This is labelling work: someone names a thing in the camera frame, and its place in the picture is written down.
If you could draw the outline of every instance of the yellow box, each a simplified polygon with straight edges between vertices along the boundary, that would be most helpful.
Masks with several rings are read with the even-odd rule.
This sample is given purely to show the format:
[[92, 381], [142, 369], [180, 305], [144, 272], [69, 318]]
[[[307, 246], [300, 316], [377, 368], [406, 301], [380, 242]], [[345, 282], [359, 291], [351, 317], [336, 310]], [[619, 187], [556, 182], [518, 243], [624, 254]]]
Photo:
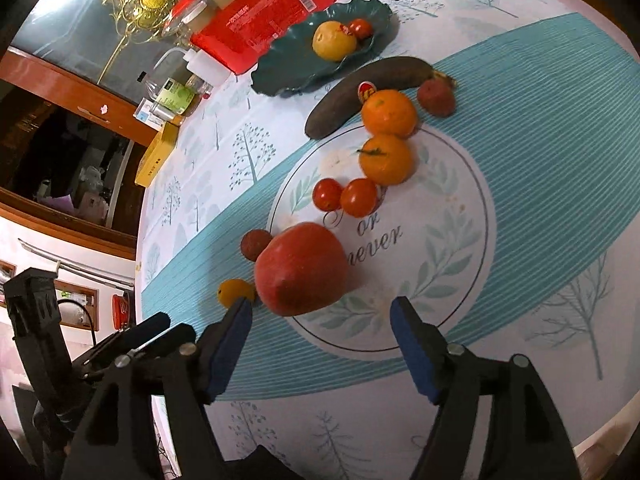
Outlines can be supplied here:
[[151, 186], [156, 173], [162, 168], [175, 148], [175, 143], [178, 141], [178, 130], [178, 126], [165, 123], [156, 134], [140, 160], [136, 173], [136, 184], [144, 187]]

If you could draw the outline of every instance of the cherry tomato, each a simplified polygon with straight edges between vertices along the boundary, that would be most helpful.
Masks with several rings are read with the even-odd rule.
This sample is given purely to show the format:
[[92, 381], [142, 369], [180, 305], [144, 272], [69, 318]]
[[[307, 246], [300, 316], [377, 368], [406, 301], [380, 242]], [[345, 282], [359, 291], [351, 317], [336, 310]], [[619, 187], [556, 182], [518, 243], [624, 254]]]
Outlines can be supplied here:
[[369, 36], [373, 36], [373, 27], [367, 20], [356, 18], [349, 24], [349, 30], [360, 41], [366, 40]]
[[324, 178], [316, 184], [313, 192], [314, 204], [320, 211], [335, 211], [340, 209], [342, 186], [333, 178]]
[[340, 205], [347, 215], [364, 218], [373, 213], [378, 203], [378, 188], [368, 178], [357, 178], [345, 186]]

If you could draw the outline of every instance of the red packaging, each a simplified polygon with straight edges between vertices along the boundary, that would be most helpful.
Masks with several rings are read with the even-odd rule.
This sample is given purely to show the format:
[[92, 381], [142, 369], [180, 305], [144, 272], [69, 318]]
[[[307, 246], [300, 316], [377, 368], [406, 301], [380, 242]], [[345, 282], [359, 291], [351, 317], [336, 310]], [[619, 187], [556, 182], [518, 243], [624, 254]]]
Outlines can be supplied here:
[[[165, 30], [175, 30], [197, 2], [180, 0]], [[205, 28], [191, 36], [191, 43], [216, 58], [236, 74], [249, 70], [267, 52], [271, 41], [310, 13], [324, 10], [335, 0], [234, 0], [219, 10]]]

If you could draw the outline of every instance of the apple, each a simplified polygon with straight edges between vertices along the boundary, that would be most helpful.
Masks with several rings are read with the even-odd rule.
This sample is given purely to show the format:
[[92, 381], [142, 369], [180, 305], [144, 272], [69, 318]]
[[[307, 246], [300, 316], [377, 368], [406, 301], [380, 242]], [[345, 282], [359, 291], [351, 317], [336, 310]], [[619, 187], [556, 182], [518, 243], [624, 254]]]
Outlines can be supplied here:
[[255, 288], [278, 316], [300, 316], [347, 292], [349, 264], [329, 229], [302, 222], [281, 232], [255, 262]]

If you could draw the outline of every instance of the small yellow citrus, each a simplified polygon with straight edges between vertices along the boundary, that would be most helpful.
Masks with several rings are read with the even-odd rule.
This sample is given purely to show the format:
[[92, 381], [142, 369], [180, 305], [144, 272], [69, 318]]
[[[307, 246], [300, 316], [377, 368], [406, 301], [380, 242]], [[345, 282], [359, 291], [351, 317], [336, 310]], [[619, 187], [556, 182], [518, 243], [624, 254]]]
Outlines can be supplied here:
[[326, 61], [339, 62], [345, 56], [355, 52], [357, 38], [340, 22], [324, 22], [316, 28], [313, 50]]
[[226, 280], [218, 287], [218, 301], [225, 308], [230, 308], [239, 298], [255, 301], [255, 286], [240, 278]]

